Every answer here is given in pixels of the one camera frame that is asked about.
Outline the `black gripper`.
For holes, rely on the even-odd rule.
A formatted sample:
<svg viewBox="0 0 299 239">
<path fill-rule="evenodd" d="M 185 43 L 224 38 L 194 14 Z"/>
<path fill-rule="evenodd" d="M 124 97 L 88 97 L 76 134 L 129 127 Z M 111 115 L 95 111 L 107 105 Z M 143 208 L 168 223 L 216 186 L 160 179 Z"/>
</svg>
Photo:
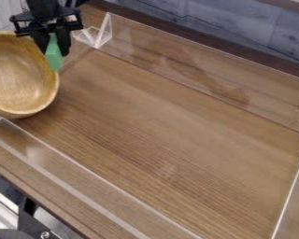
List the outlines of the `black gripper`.
<svg viewBox="0 0 299 239">
<path fill-rule="evenodd" d="M 40 51 L 45 53 L 49 33 L 56 31 L 58 48 L 62 56 L 66 56 L 70 48 L 69 31 L 84 28 L 76 0 L 65 0 L 64 4 L 60 0 L 25 0 L 25 3 L 28 9 L 9 17 L 16 35 L 30 35 Z"/>
</svg>

